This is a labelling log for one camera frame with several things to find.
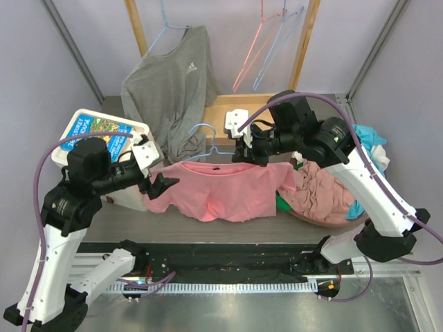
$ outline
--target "wooden rod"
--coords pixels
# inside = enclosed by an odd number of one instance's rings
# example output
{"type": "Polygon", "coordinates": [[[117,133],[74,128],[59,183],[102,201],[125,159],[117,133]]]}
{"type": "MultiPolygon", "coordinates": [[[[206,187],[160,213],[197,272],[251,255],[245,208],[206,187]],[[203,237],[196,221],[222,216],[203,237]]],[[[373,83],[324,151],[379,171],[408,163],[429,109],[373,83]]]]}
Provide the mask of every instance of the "wooden rod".
{"type": "Polygon", "coordinates": [[[305,21],[303,22],[302,35],[300,37],[300,41],[298,42],[296,59],[294,60],[292,67],[291,81],[289,82],[289,89],[291,90],[295,90],[297,87],[319,6],[320,0],[309,0],[305,21]]]}
{"type": "Polygon", "coordinates": [[[127,9],[127,14],[131,20],[132,30],[136,36],[136,41],[140,55],[144,56],[147,52],[147,42],[145,37],[145,31],[143,30],[143,25],[140,20],[140,15],[138,14],[136,0],[125,0],[125,5],[127,9]]]}

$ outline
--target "wire hanger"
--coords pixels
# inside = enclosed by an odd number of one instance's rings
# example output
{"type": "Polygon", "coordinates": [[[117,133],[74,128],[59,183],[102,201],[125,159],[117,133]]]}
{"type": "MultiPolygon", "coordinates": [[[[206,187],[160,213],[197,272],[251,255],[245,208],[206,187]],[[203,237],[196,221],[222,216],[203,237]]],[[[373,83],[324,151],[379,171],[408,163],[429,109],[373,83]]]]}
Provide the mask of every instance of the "wire hanger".
{"type": "Polygon", "coordinates": [[[287,11],[287,9],[286,9],[286,0],[284,0],[283,12],[282,12],[282,23],[280,24],[280,27],[279,27],[278,32],[277,32],[277,35],[275,36],[274,42],[272,43],[271,49],[269,50],[268,55],[264,59],[263,67],[258,72],[258,75],[257,75],[257,77],[256,77],[256,79],[254,81],[254,84],[253,84],[253,87],[252,87],[252,91],[253,92],[255,92],[257,90],[257,88],[259,87],[260,83],[262,82],[264,75],[266,74],[266,72],[268,71],[270,65],[274,61],[275,55],[280,51],[280,49],[282,48],[284,43],[288,40],[289,36],[292,35],[292,33],[297,28],[298,22],[300,21],[299,18],[301,17],[301,14],[303,13],[304,10],[305,10],[305,7],[302,6],[299,10],[297,10],[297,11],[293,12],[292,14],[286,16],[286,11],[287,11]],[[275,45],[277,44],[277,41],[280,38],[280,34],[282,32],[283,26],[294,15],[297,15],[296,20],[293,22],[292,27],[287,32],[287,34],[284,37],[283,41],[280,43],[280,45],[276,48],[275,52],[273,53],[273,49],[275,48],[275,45]]]}
{"type": "Polygon", "coordinates": [[[161,14],[163,15],[163,23],[164,23],[164,25],[163,25],[162,31],[160,32],[160,35],[157,36],[157,38],[154,40],[152,45],[147,50],[148,52],[152,50],[154,45],[160,39],[161,35],[166,31],[166,28],[177,29],[177,30],[187,30],[187,29],[189,29],[189,26],[171,26],[169,24],[168,18],[166,17],[165,4],[163,3],[163,0],[160,0],[160,4],[161,4],[161,14]]]}
{"type": "Polygon", "coordinates": [[[276,13],[274,15],[271,15],[270,17],[264,17],[264,9],[263,9],[263,1],[262,2],[262,8],[260,11],[260,25],[258,26],[257,32],[255,33],[255,37],[254,40],[252,41],[251,47],[249,48],[248,51],[248,55],[246,56],[244,62],[243,62],[243,67],[241,69],[241,71],[238,73],[237,78],[235,79],[234,85],[233,85],[233,93],[235,93],[238,89],[238,87],[240,86],[240,84],[243,82],[244,78],[246,77],[246,74],[249,72],[249,70],[251,69],[252,65],[254,64],[254,62],[256,61],[256,59],[258,58],[258,55],[260,55],[260,53],[263,51],[264,47],[271,41],[272,37],[277,33],[278,31],[278,26],[276,26],[271,34],[267,37],[266,41],[263,43],[262,47],[260,47],[260,49],[258,50],[258,52],[255,54],[255,57],[252,59],[251,63],[246,67],[246,64],[249,61],[249,57],[251,56],[252,50],[254,49],[255,43],[257,42],[257,38],[258,35],[260,34],[263,24],[265,22],[267,22],[268,20],[280,16],[280,13],[276,13]]]}
{"type": "Polygon", "coordinates": [[[207,154],[199,154],[197,156],[192,156],[191,158],[189,158],[189,159],[187,159],[185,161],[191,161],[191,160],[194,160],[194,159],[197,159],[197,158],[210,156],[213,153],[213,151],[215,151],[215,152],[217,152],[218,154],[221,154],[221,155],[231,155],[232,156],[234,154],[233,152],[220,152],[218,150],[217,146],[215,145],[216,130],[210,124],[207,124],[207,123],[197,123],[193,128],[191,128],[191,130],[189,130],[189,135],[192,135],[192,132],[196,128],[198,128],[198,127],[208,127],[208,128],[211,128],[213,130],[213,137],[210,139],[211,148],[210,148],[210,150],[209,150],[209,152],[207,154]]]}

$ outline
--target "pink wire hanger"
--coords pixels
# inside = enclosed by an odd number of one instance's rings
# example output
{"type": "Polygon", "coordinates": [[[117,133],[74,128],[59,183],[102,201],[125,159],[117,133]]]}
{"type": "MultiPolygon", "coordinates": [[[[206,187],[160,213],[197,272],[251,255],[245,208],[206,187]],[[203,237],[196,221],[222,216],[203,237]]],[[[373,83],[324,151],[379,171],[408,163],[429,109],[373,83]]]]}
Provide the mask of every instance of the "pink wire hanger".
{"type": "Polygon", "coordinates": [[[264,17],[263,0],[261,0],[261,1],[262,1],[262,9],[260,11],[261,12],[260,25],[258,26],[257,32],[255,33],[255,37],[254,37],[254,40],[252,41],[251,47],[249,48],[248,55],[246,56],[246,59],[243,62],[243,67],[242,67],[241,71],[238,73],[237,78],[235,79],[235,82],[233,85],[233,93],[235,93],[237,91],[238,87],[243,82],[244,78],[246,77],[246,74],[249,72],[252,65],[254,64],[256,59],[258,58],[258,55],[263,51],[264,47],[271,41],[272,37],[274,35],[276,35],[277,31],[278,31],[278,26],[276,26],[274,28],[274,30],[271,32],[271,34],[268,36],[266,41],[263,43],[262,47],[260,47],[258,52],[255,54],[255,57],[252,59],[251,63],[246,67],[249,57],[251,56],[252,50],[254,49],[255,43],[257,42],[258,35],[260,34],[260,31],[263,27],[263,24],[266,21],[268,21],[274,17],[280,16],[280,13],[278,12],[277,14],[271,15],[270,17],[264,17]]]}

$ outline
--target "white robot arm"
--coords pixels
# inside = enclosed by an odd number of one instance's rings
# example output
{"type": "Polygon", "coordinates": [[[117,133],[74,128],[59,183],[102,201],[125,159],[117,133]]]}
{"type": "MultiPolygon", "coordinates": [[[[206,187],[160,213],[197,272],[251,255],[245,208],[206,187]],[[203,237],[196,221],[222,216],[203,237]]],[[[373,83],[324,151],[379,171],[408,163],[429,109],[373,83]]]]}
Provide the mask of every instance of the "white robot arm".
{"type": "Polygon", "coordinates": [[[42,222],[46,238],[46,261],[39,276],[32,306],[27,308],[40,265],[41,246],[30,281],[21,300],[7,308],[4,318],[24,323],[25,312],[32,331],[74,331],[88,306],[118,278],[147,265],[145,249],[124,240],[90,273],[67,284],[69,271],[94,214],[102,207],[101,195],[137,185],[151,199],[160,196],[178,179],[158,175],[150,182],[150,167],[163,160],[159,147],[146,136],[135,139],[129,160],[111,163],[104,140],[80,140],[68,154],[69,180],[63,180],[44,199],[42,222]]]}
{"type": "Polygon", "coordinates": [[[275,104],[269,107],[275,123],[265,122],[270,127],[267,130],[259,128],[254,121],[244,126],[245,119],[249,119],[247,110],[227,112],[224,131],[236,141],[233,162],[265,166],[269,156],[298,151],[337,177],[370,217],[359,228],[324,238],[312,255],[310,263],[316,265],[314,268],[321,273],[326,266],[361,255],[385,262],[410,253],[416,242],[413,233],[420,227],[408,216],[427,223],[429,213],[425,209],[415,209],[396,193],[361,145],[355,144],[347,123],[341,118],[317,121],[306,98],[291,90],[273,96],[270,102],[275,104]],[[364,153],[369,166],[359,151],[364,153]],[[389,196],[399,205],[395,205],[389,196]]]}

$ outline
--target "white box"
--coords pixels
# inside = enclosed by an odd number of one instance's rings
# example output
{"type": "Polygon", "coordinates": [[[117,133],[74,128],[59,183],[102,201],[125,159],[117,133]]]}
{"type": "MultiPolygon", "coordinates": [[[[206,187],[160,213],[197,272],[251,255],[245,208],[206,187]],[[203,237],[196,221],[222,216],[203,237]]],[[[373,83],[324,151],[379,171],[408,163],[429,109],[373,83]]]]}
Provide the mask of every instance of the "white box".
{"type": "MultiPolygon", "coordinates": [[[[95,111],[90,111],[88,109],[79,109],[78,111],[76,111],[74,113],[73,117],[71,118],[71,121],[69,122],[68,126],[64,130],[64,133],[63,133],[62,137],[60,138],[60,140],[63,138],[66,138],[66,136],[69,133],[69,130],[74,125],[75,121],[77,120],[77,118],[80,114],[86,114],[88,116],[94,116],[94,117],[97,117],[100,119],[107,119],[110,121],[115,121],[115,122],[123,123],[125,125],[132,126],[131,133],[143,133],[149,138],[149,140],[152,140],[152,141],[154,140],[154,138],[152,137],[152,133],[150,131],[150,128],[147,126],[147,124],[127,120],[124,118],[119,118],[117,116],[109,116],[107,114],[95,112],[95,111]]],[[[133,143],[131,142],[131,140],[128,139],[125,143],[125,146],[122,148],[122,151],[120,152],[120,154],[130,150],[132,148],[132,145],[133,145],[133,143]]],[[[61,147],[58,147],[51,154],[51,158],[52,158],[53,162],[56,163],[60,168],[63,166],[67,166],[68,165],[68,161],[67,161],[68,152],[69,151],[62,149],[61,147]]],[[[130,154],[125,154],[124,156],[122,156],[121,160],[122,161],[128,160],[129,156],[130,156],[130,154]]],[[[156,165],[155,168],[160,168],[160,167],[163,167],[163,162],[156,165]]],[[[138,211],[147,211],[146,204],[143,200],[143,195],[139,192],[138,186],[136,186],[136,185],[132,186],[132,187],[128,187],[123,190],[118,190],[117,192],[113,192],[113,193],[108,194],[106,196],[102,196],[102,200],[108,201],[107,197],[111,198],[112,201],[114,201],[114,204],[119,204],[121,206],[125,206],[126,208],[130,208],[130,209],[134,209],[134,210],[138,210],[138,211]]]]}

